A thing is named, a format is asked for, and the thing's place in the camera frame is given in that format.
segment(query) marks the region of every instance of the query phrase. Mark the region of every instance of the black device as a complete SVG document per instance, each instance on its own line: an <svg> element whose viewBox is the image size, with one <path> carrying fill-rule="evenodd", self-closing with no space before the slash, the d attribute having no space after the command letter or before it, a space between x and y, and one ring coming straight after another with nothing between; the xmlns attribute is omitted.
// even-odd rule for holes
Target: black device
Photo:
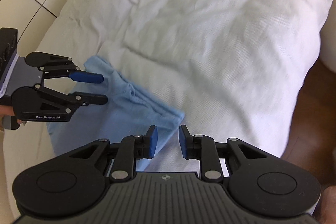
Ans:
<svg viewBox="0 0 336 224"><path fill-rule="evenodd" d="M101 94L74 92L68 95L44 86L45 79L69 77L73 81L100 84L100 74L81 71L72 59L44 52L32 52L26 58L17 55L17 29L0 29L1 105L14 109L15 117L5 116L4 128L17 129L16 120L67 122L80 106L104 105Z"/></svg>
<svg viewBox="0 0 336 224"><path fill-rule="evenodd" d="M136 172L151 159L157 128L120 143L100 139L19 174L15 224L309 224L321 194L309 172L242 140L218 143L179 128L196 172ZM224 177L219 159L226 159Z"/></svg>

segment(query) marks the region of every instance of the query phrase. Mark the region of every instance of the white bedsheet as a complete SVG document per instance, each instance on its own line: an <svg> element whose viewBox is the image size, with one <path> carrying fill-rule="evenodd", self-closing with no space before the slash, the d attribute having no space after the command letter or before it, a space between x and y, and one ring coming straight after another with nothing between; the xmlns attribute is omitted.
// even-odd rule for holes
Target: white bedsheet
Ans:
<svg viewBox="0 0 336 224"><path fill-rule="evenodd" d="M319 31L331 3L68 0L38 50L71 56L80 66L98 53L126 78L184 110L192 134L209 135L219 142L237 137L281 156L297 93L319 55ZM55 80L48 86L68 92L73 85L60 83ZM13 166L26 153L34 153L36 161L52 156L50 147L38 157L40 152L17 144L27 141L29 134L40 134L46 144L37 144L36 149L50 145L45 131L29 132L30 126L19 133L6 132L9 184L23 165L37 163ZM22 151L19 156L13 153L15 145ZM197 169L197 161L182 159L177 136L148 168Z"/></svg>

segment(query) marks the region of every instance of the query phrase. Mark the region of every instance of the ribbed gray surface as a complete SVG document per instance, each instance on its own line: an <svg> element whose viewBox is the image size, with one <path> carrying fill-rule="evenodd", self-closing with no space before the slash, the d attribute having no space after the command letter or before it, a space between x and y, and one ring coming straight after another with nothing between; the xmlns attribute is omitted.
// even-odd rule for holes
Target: ribbed gray surface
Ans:
<svg viewBox="0 0 336 224"><path fill-rule="evenodd" d="M218 184L194 173L138 173L113 184L105 198L86 213L50 221L22 217L16 224L317 224L309 215L291 220L256 217L237 207Z"/></svg>

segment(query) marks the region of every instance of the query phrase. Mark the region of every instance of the white logo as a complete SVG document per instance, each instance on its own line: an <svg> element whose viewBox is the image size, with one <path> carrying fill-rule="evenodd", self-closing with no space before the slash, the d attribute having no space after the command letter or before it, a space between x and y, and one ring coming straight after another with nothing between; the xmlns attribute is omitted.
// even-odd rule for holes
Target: white logo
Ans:
<svg viewBox="0 0 336 224"><path fill-rule="evenodd" d="M36 116L36 119L61 119L60 116Z"/></svg>
<svg viewBox="0 0 336 224"><path fill-rule="evenodd" d="M163 175L161 178L162 178L163 180L167 181L167 180L170 179L170 175L165 174L165 175Z"/></svg>

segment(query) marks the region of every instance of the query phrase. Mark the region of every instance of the blue cloth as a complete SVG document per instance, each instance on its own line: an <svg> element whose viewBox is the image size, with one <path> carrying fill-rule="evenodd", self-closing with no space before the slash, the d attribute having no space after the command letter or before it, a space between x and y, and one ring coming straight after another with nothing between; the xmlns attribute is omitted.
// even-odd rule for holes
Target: blue cloth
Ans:
<svg viewBox="0 0 336 224"><path fill-rule="evenodd" d="M144 135L152 124L158 131L157 154L178 130L184 113L129 82L98 56L90 57L84 65L86 71L102 74L104 82L77 83L73 92L105 94L109 102L106 105L81 106L70 122L49 123L48 132L55 154L61 155L100 138L116 143L125 136ZM147 159L138 160L137 170L143 171L149 162Z"/></svg>

